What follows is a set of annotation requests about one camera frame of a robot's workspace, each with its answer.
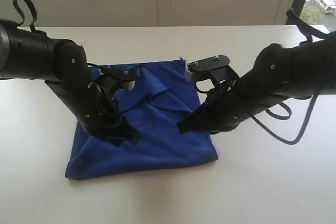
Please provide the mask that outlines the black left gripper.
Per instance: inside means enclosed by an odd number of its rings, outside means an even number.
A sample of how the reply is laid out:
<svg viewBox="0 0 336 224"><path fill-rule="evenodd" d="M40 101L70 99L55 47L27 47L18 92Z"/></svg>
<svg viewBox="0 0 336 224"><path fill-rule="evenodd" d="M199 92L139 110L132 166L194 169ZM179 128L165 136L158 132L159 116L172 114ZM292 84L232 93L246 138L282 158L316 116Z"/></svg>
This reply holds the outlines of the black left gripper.
<svg viewBox="0 0 336 224"><path fill-rule="evenodd" d="M104 142L119 147L125 140L137 145L141 134L125 119L114 94L119 89L100 86L100 69L87 62L83 46L71 40L56 43L55 80L47 87L76 117L80 125Z"/></svg>

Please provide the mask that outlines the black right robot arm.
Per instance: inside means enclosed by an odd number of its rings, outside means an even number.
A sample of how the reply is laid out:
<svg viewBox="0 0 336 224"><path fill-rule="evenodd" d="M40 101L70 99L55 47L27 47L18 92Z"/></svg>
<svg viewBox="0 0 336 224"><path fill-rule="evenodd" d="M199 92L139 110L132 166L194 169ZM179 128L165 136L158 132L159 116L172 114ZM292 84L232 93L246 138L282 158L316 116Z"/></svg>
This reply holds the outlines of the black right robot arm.
<svg viewBox="0 0 336 224"><path fill-rule="evenodd" d="M271 44L257 56L253 67L239 76L230 59L217 55L186 65L189 82L210 80L206 100L177 124L184 134L229 132L243 121L280 103L335 94L335 35L305 41L293 48Z"/></svg>

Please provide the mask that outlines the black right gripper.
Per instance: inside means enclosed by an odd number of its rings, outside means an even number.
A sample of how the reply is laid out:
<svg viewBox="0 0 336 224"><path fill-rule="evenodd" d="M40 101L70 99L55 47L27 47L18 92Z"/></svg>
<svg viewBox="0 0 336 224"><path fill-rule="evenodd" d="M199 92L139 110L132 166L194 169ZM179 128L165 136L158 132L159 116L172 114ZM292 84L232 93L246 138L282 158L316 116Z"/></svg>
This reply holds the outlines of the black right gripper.
<svg viewBox="0 0 336 224"><path fill-rule="evenodd" d="M298 98L293 61L299 48L271 44L257 56L251 70L238 79L227 78L208 92L205 102L177 123L188 132L228 132L243 121L289 98Z"/></svg>

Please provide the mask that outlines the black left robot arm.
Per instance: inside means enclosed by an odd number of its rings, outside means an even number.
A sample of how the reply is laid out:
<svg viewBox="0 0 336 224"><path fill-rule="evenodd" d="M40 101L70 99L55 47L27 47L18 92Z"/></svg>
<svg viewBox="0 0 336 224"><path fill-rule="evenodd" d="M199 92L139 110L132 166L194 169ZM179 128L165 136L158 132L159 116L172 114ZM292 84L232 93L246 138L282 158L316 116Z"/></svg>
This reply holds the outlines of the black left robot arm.
<svg viewBox="0 0 336 224"><path fill-rule="evenodd" d="M44 80L86 132L102 141L135 145L141 138L114 96L118 89L133 89L136 74L88 63L83 46L72 40L1 20L1 80L10 79Z"/></svg>

